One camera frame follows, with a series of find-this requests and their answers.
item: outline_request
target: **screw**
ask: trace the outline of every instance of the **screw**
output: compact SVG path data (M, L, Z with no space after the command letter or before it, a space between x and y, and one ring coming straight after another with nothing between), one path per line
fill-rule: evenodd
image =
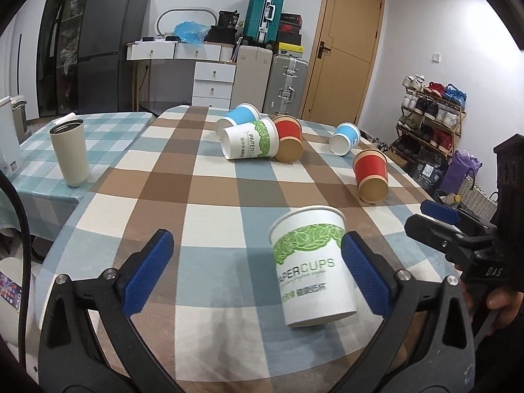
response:
M104 272L102 273L102 276L104 277L104 279L115 279L116 278L116 274L118 273L119 271L116 270L116 269L106 269L104 270Z
M409 281L411 279L411 273L409 273L407 270L399 270L397 272L397 278L401 281Z
M446 278L447 280L447 283L449 283L449 285L458 285L459 282L458 282L458 278L456 276L453 276L453 275L450 275Z
M58 285L62 285L62 283L66 283L67 281L67 275L66 274L60 274L57 276L57 278L54 280Z

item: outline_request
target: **silver suitcase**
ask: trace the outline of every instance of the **silver suitcase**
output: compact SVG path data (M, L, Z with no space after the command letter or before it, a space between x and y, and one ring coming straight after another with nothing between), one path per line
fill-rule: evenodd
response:
M273 56L263 112L298 118L307 75L306 61L292 56Z
M266 48L239 47L230 109L250 103L262 111L272 56L272 51Z

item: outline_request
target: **smartphone screen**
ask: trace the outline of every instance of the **smartphone screen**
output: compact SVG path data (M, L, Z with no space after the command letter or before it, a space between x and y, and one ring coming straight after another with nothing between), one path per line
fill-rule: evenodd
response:
M0 272L0 297L17 312L20 311L22 288L2 272Z

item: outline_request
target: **blue checkered tablecloth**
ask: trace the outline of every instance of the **blue checkered tablecloth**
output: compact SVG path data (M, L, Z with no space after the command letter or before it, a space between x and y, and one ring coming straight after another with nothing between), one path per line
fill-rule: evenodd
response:
M54 242L36 279L43 320L54 279L96 278L119 268L158 228L175 252L132 321L161 365L188 393L326 393L355 362L382 322L360 291L357 313L307 328L285 324L268 229L292 208L329 205L348 231L395 269L440 281L457 274L437 251L408 238L404 223L428 195L388 159L389 194L358 198L353 160L338 157L335 129L301 121L304 153L228 161L214 123L227 110L181 106L162 114L87 193ZM92 316L106 357L122 364Z
M64 181L53 151L49 123L27 139L20 148L24 162L9 180L22 198L31 234L55 240L86 192L127 147L153 122L146 112L80 115L84 120L87 159L91 174L80 187ZM19 229L14 209L0 193L0 228Z

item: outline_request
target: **blue gripper pad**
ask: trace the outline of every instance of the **blue gripper pad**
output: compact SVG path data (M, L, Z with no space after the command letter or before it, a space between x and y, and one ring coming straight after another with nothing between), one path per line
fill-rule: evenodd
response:
M171 232L158 229L142 251L131 254L122 265L119 291L122 313L127 317L142 311L174 248Z
M383 275L394 280L391 266L382 256L374 254L356 232L346 233L342 237L341 252L371 312L388 317L393 310L394 291L391 291L393 284L387 282Z
M420 204L420 211L426 216L436 218L437 220L443 221L449 225L454 225L460 221L460 215L457 210L438 204L429 199L426 199L422 204Z

